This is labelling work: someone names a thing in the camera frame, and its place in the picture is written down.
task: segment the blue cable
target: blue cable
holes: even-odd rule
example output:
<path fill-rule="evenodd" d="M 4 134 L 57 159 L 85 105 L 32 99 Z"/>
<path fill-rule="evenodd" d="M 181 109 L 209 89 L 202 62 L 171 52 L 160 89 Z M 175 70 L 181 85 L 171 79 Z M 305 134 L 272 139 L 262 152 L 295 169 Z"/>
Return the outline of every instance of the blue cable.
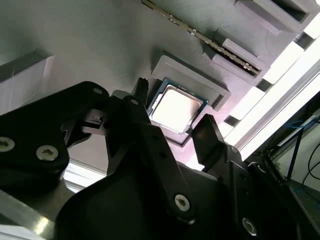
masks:
<path fill-rule="evenodd" d="M 291 123 L 286 124 L 284 126 L 287 128 L 291 128 L 291 129 L 306 129 L 306 128 L 313 126 L 317 120 L 318 120 L 318 118 L 313 118 L 308 124 L 306 124 L 304 126 L 292 126 L 292 124 L 301 123 L 302 120 L 294 121 L 294 122 L 291 122 Z"/>

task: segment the white surface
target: white surface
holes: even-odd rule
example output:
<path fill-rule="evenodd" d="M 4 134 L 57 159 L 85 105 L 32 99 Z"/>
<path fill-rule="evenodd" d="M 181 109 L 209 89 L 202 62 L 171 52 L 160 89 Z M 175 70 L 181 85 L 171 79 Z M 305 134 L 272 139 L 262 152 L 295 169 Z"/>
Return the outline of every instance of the white surface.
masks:
<path fill-rule="evenodd" d="M 304 32 L 313 39 L 317 39 L 320 36 L 320 13 L 309 23 Z"/>
<path fill-rule="evenodd" d="M 83 167 L 79 164 L 70 162 L 65 170 L 63 178 L 74 184 L 78 184 L 83 187 L 88 187 L 91 184 L 103 179 L 106 174 L 101 174 L 87 167 Z"/>
<path fill-rule="evenodd" d="M 108 155 L 104 136 L 92 135 L 87 141 L 69 149 L 69 155 L 75 160 L 89 163 L 102 172 L 107 172 Z"/>
<path fill-rule="evenodd" d="M 277 103 L 281 101 L 281 98 L 297 83 L 305 73 L 320 59 L 320 38 L 301 55 L 301 57 L 293 64 L 293 66 L 281 77 L 281 79 L 264 95 L 264 97 L 254 106 L 254 108 L 243 118 L 242 121 L 230 132 L 225 138 L 225 141 L 231 145 L 236 145 L 240 140 L 251 130 L 256 123 L 262 119 L 268 111 Z M 320 84 L 313 84 L 313 89 L 304 89 L 304 96 L 312 98 L 319 90 Z M 287 109 L 290 113 L 286 113 L 279 122 L 274 122 L 268 128 L 268 131 L 264 132 L 265 135 L 255 138 L 251 136 L 250 142 L 246 146 L 238 146 L 242 155 L 242 159 L 245 160 L 250 154 L 252 154 L 266 139 L 268 139 L 284 122 L 286 122 L 290 116 L 292 116 L 301 106 L 306 103 L 306 97 L 299 100 L 297 106 L 291 109 Z"/>
<path fill-rule="evenodd" d="M 230 112 L 230 115 L 242 120 L 265 95 L 260 89 L 253 87 Z"/>
<path fill-rule="evenodd" d="M 54 57 L 48 57 L 0 83 L 0 115 L 21 107 L 45 93 Z"/>
<path fill-rule="evenodd" d="M 295 42 L 291 42 L 274 61 L 270 70 L 263 78 L 269 83 L 275 84 L 303 53 L 303 48 L 298 46 Z"/>
<path fill-rule="evenodd" d="M 233 126 L 230 126 L 229 124 L 226 124 L 225 122 L 222 122 L 218 125 L 220 133 L 222 135 L 222 137 L 226 137 L 231 131 L 232 129 L 234 129 Z"/>
<path fill-rule="evenodd" d="M 191 95 L 188 97 L 178 90 L 168 89 L 151 114 L 151 118 L 169 129 L 183 133 L 201 105 L 202 102 Z"/>
<path fill-rule="evenodd" d="M 198 163 L 197 155 L 193 155 L 185 164 L 187 167 L 191 169 L 195 169 L 201 171 L 205 166 Z"/>

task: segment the black cable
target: black cable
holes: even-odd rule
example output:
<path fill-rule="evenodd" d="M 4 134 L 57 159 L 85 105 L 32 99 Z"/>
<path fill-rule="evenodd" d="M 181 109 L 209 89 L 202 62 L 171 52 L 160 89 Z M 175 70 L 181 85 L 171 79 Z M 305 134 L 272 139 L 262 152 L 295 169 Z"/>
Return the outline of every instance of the black cable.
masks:
<path fill-rule="evenodd" d="M 312 151 L 311 156 L 310 156 L 309 161 L 308 161 L 308 174 L 310 174 L 313 178 L 318 179 L 318 180 L 320 180 L 320 177 L 314 176 L 314 175 L 312 174 L 311 171 L 312 171 L 312 169 L 314 169 L 314 166 L 310 169 L 310 164 L 311 164 L 312 157 L 314 156 L 316 150 L 317 150 L 319 147 L 320 147 L 320 143 L 319 143 L 319 144 L 315 147 L 315 149 Z"/>
<path fill-rule="evenodd" d="M 314 196 L 312 196 L 309 192 L 307 192 L 307 191 L 305 190 L 305 181 L 306 181 L 307 177 L 309 176 L 309 174 L 311 174 L 311 171 L 312 171 L 316 166 L 318 166 L 318 165 L 320 165 L 320 161 L 319 161 L 316 165 L 314 165 L 314 166 L 308 171 L 308 173 L 305 175 L 305 177 L 304 177 L 304 179 L 303 179 L 303 181 L 302 181 L 302 189 L 304 190 L 304 192 L 305 192 L 306 194 L 308 194 L 312 199 L 314 199 L 317 203 L 319 202 L 319 200 L 316 199 Z"/>

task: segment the wire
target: wire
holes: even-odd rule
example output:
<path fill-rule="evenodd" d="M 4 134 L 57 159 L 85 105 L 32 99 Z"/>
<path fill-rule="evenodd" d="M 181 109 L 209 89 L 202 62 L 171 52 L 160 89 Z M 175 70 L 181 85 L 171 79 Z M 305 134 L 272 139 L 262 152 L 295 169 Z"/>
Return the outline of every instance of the wire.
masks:
<path fill-rule="evenodd" d="M 302 181 L 302 189 L 304 190 L 304 192 L 305 192 L 306 194 L 308 194 L 312 199 L 314 199 L 314 200 L 317 202 L 317 204 L 316 204 L 316 207 L 317 207 L 317 208 L 318 208 L 318 203 L 319 203 L 320 201 L 319 201 L 318 199 L 316 199 L 314 196 L 312 196 L 309 192 L 306 191 L 306 189 L 305 189 L 305 181 L 306 181 L 307 177 L 309 176 L 309 174 L 311 173 L 311 171 L 312 171 L 316 166 L 318 166 L 318 165 L 320 165 L 320 161 L 319 161 L 316 165 L 314 165 L 314 166 L 311 168 L 310 171 L 308 171 L 308 173 L 305 175 L 305 177 L 304 177 L 304 179 L 303 179 L 303 181 Z"/>
<path fill-rule="evenodd" d="M 316 150 L 320 147 L 320 143 L 314 148 L 314 150 L 312 151 L 311 155 L 310 155 L 310 158 L 309 158 L 309 161 L 308 161 L 308 173 L 305 175 L 303 181 L 302 181 L 302 187 L 301 188 L 298 188 L 297 190 L 295 190 L 294 192 L 298 192 L 300 190 L 303 190 L 307 195 L 309 195 L 309 197 L 311 197 L 313 200 L 316 201 L 316 209 L 320 210 L 319 208 L 319 204 L 320 204 L 320 200 L 318 200 L 317 198 L 315 198 L 314 196 L 312 196 L 306 189 L 305 189 L 305 182 L 307 180 L 307 177 L 309 175 L 311 175 L 313 178 L 315 179 L 318 179 L 320 180 L 320 177 L 316 177 L 312 174 L 312 170 L 315 169 L 315 167 L 317 167 L 318 165 L 320 165 L 320 161 L 318 163 L 316 163 L 312 168 L 310 168 L 310 163 L 311 163 L 311 160 L 312 160 L 312 157 L 314 156 Z"/>
<path fill-rule="evenodd" d="M 290 122 L 290 123 L 288 123 L 288 124 L 286 124 L 284 126 L 287 127 L 287 128 L 291 128 L 291 129 L 304 129 L 304 128 L 312 127 L 314 124 L 318 124 L 319 123 L 319 119 L 320 119 L 320 117 L 314 117 L 309 123 L 307 123 L 304 126 L 292 126 L 292 124 L 297 124 L 297 123 L 303 122 L 302 120 Z"/>
<path fill-rule="evenodd" d="M 320 162 L 318 162 L 316 165 L 314 165 L 311 169 L 310 169 L 310 164 L 311 164 L 311 160 L 312 160 L 312 157 L 314 156 L 316 150 L 320 147 L 320 143 L 315 147 L 315 149 L 312 151 L 311 155 L 310 155 L 310 158 L 309 158 L 309 161 L 308 161 L 308 174 L 310 174 L 313 178 L 315 179 L 318 179 L 320 180 L 320 177 L 316 177 L 312 174 L 312 170 L 315 168 L 315 166 L 317 166 L 318 164 L 320 164 Z"/>

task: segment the screw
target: screw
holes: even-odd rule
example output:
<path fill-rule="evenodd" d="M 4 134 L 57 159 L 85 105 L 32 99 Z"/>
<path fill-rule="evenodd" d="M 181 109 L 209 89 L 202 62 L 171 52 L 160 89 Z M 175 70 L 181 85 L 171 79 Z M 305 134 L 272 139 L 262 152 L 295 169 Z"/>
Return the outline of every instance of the screw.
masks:
<path fill-rule="evenodd" d="M 187 212 L 190 209 L 190 203 L 188 199 L 181 194 L 175 195 L 174 202 L 182 212 Z"/>
<path fill-rule="evenodd" d="M 53 161 L 58 157 L 59 152 L 54 146 L 43 145 L 36 150 L 35 155 L 39 160 Z"/>
<path fill-rule="evenodd" d="M 246 217 L 242 219 L 242 224 L 245 230 L 251 235 L 251 236 L 257 236 L 257 229 L 255 225 Z"/>
<path fill-rule="evenodd" d="M 238 149 L 236 149 L 234 146 L 230 146 L 230 147 L 231 147 L 232 152 L 234 152 L 236 154 L 239 152 Z"/>
<path fill-rule="evenodd" d="M 93 91 L 97 94 L 102 94 L 102 91 L 99 88 L 94 88 Z"/>
<path fill-rule="evenodd" d="M 15 142 L 11 138 L 0 136 L 0 153 L 14 149 L 15 145 Z"/>
<path fill-rule="evenodd" d="M 132 102 L 133 104 L 135 104 L 135 105 L 139 105 L 139 103 L 138 103 L 136 100 L 134 100 L 134 99 L 131 99 L 131 102 Z"/>

